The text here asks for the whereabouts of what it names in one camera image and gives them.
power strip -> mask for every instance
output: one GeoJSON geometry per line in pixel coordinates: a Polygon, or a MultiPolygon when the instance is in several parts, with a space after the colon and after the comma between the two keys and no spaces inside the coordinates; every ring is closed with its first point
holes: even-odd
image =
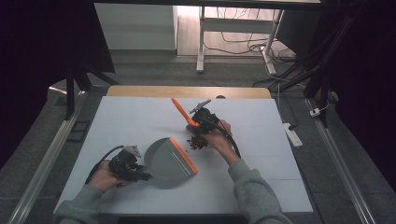
{"type": "Polygon", "coordinates": [[[291,144],[294,147],[300,147],[303,145],[303,142],[300,140],[298,137],[297,133],[294,130],[289,130],[289,123],[284,123],[283,127],[285,128],[285,132],[288,135],[289,140],[291,141],[291,144]]]}

wooden table edge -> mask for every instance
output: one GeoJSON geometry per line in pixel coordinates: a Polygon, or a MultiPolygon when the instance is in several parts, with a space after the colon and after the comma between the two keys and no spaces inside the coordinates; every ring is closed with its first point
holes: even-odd
{"type": "Polygon", "coordinates": [[[186,86],[111,86],[106,96],[211,98],[222,95],[230,99],[271,99],[265,88],[186,87],[186,86]]]}

hand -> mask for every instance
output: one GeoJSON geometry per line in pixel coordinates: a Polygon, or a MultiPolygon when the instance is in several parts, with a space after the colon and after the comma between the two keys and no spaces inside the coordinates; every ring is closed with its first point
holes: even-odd
{"type": "Polygon", "coordinates": [[[88,184],[102,192],[106,192],[119,184],[127,185],[129,183],[127,180],[116,178],[108,167],[108,161],[103,161],[88,184]]]}
{"type": "MultiPolygon", "coordinates": [[[[220,120],[218,125],[224,128],[228,134],[233,134],[231,132],[231,124],[224,119],[220,120]]],[[[230,140],[218,129],[214,129],[211,133],[203,134],[202,137],[220,153],[229,165],[239,160],[230,140]]]]}

black cable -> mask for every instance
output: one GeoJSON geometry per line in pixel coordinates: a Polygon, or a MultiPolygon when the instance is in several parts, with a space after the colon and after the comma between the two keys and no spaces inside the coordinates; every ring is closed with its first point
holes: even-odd
{"type": "Polygon", "coordinates": [[[298,58],[298,62],[300,64],[304,63],[311,63],[313,61],[316,61],[318,59],[318,56],[323,50],[324,45],[327,44],[328,41],[330,41],[334,36],[337,34],[338,30],[341,29],[342,27],[342,21],[339,21],[333,28],[333,30],[329,33],[326,39],[324,39],[320,44],[318,44],[311,52],[308,54],[298,58]]]}
{"type": "Polygon", "coordinates": [[[279,56],[279,55],[280,55],[280,52],[285,51],[285,50],[288,50],[288,49],[289,49],[289,48],[280,50],[280,51],[277,53],[277,57],[280,57],[280,56],[279,56]]]}
{"type": "Polygon", "coordinates": [[[274,54],[274,50],[273,49],[271,49],[271,53],[272,53],[272,57],[271,57],[271,59],[273,59],[275,62],[277,62],[277,63],[293,63],[293,62],[296,62],[296,59],[294,58],[294,57],[280,57],[279,56],[279,53],[280,52],[278,52],[277,53],[277,56],[275,56],[275,54],[274,54]]]}
{"type": "Polygon", "coordinates": [[[267,43],[262,43],[262,44],[254,44],[254,45],[250,45],[248,46],[248,49],[251,52],[261,52],[262,51],[262,47],[267,46],[267,43]]]}
{"type": "MultiPolygon", "coordinates": [[[[208,46],[205,44],[205,42],[204,42],[204,46],[205,46],[205,48],[207,48],[207,49],[212,49],[212,48],[208,47],[208,46]]],[[[213,50],[218,50],[218,51],[222,51],[222,52],[226,52],[226,53],[231,53],[231,54],[244,54],[244,53],[250,53],[250,50],[242,51],[242,52],[230,52],[230,51],[227,51],[227,50],[224,50],[224,49],[213,49],[213,50]]]]}
{"type": "Polygon", "coordinates": [[[108,151],[108,152],[106,153],[106,155],[105,155],[101,160],[99,160],[99,162],[97,162],[97,163],[93,166],[93,168],[92,168],[91,171],[90,171],[90,174],[88,175],[87,179],[85,180],[85,184],[88,184],[88,183],[90,182],[90,180],[91,180],[93,174],[95,174],[96,170],[99,168],[100,164],[105,160],[105,158],[108,157],[108,155],[110,155],[110,154],[111,154],[112,152],[114,152],[115,150],[117,150],[117,149],[119,149],[119,148],[122,148],[122,147],[124,147],[124,146],[114,147],[113,149],[111,149],[110,151],[108,151]]]}
{"type": "Polygon", "coordinates": [[[290,103],[289,103],[288,97],[286,97],[286,95],[285,95],[285,92],[282,92],[282,95],[283,95],[283,98],[284,98],[285,101],[286,101],[286,104],[288,105],[288,107],[289,107],[289,109],[290,109],[290,111],[291,111],[291,115],[293,116],[293,118],[294,118],[294,120],[295,120],[295,123],[294,123],[293,125],[290,125],[290,127],[292,127],[292,128],[290,129],[290,127],[289,127],[289,129],[292,130],[292,129],[298,127],[299,122],[298,122],[298,119],[297,119],[296,115],[294,114],[293,108],[291,107],[291,105],[290,105],[290,103]]]}
{"type": "Polygon", "coordinates": [[[239,19],[239,18],[245,16],[245,14],[247,14],[247,11],[248,11],[248,9],[247,9],[247,8],[244,8],[244,9],[242,10],[242,15],[240,15],[237,19],[239,19]]]}
{"type": "Polygon", "coordinates": [[[277,84],[277,83],[279,83],[280,81],[282,81],[281,79],[285,79],[286,77],[288,77],[290,74],[291,74],[291,72],[292,71],[294,71],[294,69],[296,69],[298,67],[298,64],[297,63],[294,63],[294,64],[292,64],[289,68],[288,68],[288,70],[286,70],[282,75],[280,75],[278,78],[279,79],[277,79],[273,84],[271,84],[269,87],[268,87],[268,90],[269,91],[272,91],[272,88],[277,84]]]}
{"type": "Polygon", "coordinates": [[[238,8],[236,7],[235,9],[236,9],[235,14],[233,15],[232,18],[230,18],[230,21],[233,20],[233,19],[235,19],[236,14],[238,14],[238,8]]]}
{"type": "Polygon", "coordinates": [[[233,150],[235,150],[236,155],[237,155],[239,158],[241,158],[241,154],[239,153],[239,148],[238,148],[238,146],[236,145],[235,141],[233,140],[233,136],[230,135],[230,134],[227,132],[227,130],[226,130],[225,128],[224,128],[224,129],[221,128],[219,125],[213,123],[212,121],[210,121],[210,120],[208,120],[208,119],[201,118],[201,120],[204,121],[205,123],[209,124],[209,125],[212,126],[213,128],[218,129],[221,133],[223,133],[224,136],[225,136],[226,138],[228,138],[228,140],[230,140],[231,144],[233,145],[233,150]]]}
{"type": "Polygon", "coordinates": [[[257,84],[262,83],[262,82],[271,81],[271,80],[273,80],[273,79],[274,79],[273,77],[269,77],[269,78],[267,78],[267,79],[255,81],[255,82],[253,82],[253,84],[251,85],[251,87],[254,87],[254,86],[256,86],[257,84]]]}
{"type": "Polygon", "coordinates": [[[273,11],[273,20],[275,19],[275,12],[276,12],[276,9],[274,9],[274,11],[273,11]]]}
{"type": "MultiPolygon", "coordinates": [[[[222,18],[224,18],[224,19],[226,19],[225,18],[225,11],[227,10],[227,8],[225,8],[224,9],[224,15],[222,16],[222,18]]],[[[235,16],[236,16],[236,14],[237,14],[237,10],[236,10],[236,12],[235,12],[235,15],[232,17],[232,18],[230,18],[229,20],[233,20],[234,18],[235,18],[235,16]]],[[[218,18],[220,18],[220,16],[219,16],[219,13],[221,13],[220,11],[219,11],[219,8],[217,7],[217,13],[218,13],[218,18]]],[[[259,18],[259,15],[260,15],[260,10],[258,10],[258,12],[257,12],[257,15],[256,15],[256,20],[259,18]]],[[[224,37],[224,33],[223,32],[220,32],[221,33],[221,37],[223,38],[223,40],[225,41],[225,42],[228,42],[228,43],[246,43],[247,42],[247,47],[251,50],[251,47],[248,45],[250,42],[252,42],[252,41],[263,41],[263,40],[268,40],[268,38],[262,38],[262,39],[251,39],[252,38],[252,36],[253,36],[253,34],[251,34],[251,36],[250,36],[250,39],[249,40],[227,40],[225,37],[224,37]]]]}

black metal frame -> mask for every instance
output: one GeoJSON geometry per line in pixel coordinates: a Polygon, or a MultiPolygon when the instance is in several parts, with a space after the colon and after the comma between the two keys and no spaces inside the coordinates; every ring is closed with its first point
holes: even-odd
{"type": "MultiPolygon", "coordinates": [[[[344,20],[342,21],[340,29],[336,33],[334,39],[332,40],[332,43],[327,48],[327,51],[325,52],[323,58],[320,60],[318,65],[316,65],[309,71],[305,72],[305,74],[303,74],[299,77],[292,78],[290,82],[286,83],[285,85],[282,85],[279,88],[279,91],[285,91],[288,88],[293,87],[296,84],[312,77],[304,89],[304,97],[314,98],[320,89],[319,108],[325,108],[327,106],[329,78],[326,74],[325,69],[327,68],[330,59],[332,58],[334,52],[337,50],[343,37],[347,33],[350,25],[356,19],[359,11],[361,10],[362,6],[364,5],[364,2],[365,2],[365,0],[359,1],[359,3],[357,4],[356,7],[352,8],[352,10],[348,11],[347,15],[344,17],[344,20]]],[[[327,128],[328,125],[326,122],[326,110],[325,109],[320,111],[319,119],[323,123],[324,127],[327,128]]]]}
{"type": "Polygon", "coordinates": [[[104,82],[110,85],[120,85],[119,82],[106,76],[105,74],[91,67],[88,64],[83,63],[81,66],[70,68],[66,76],[67,112],[64,118],[65,120],[70,120],[71,116],[75,111],[74,81],[76,81],[79,89],[82,91],[89,91],[92,87],[91,81],[85,71],[88,71],[94,76],[101,78],[104,82]]]}

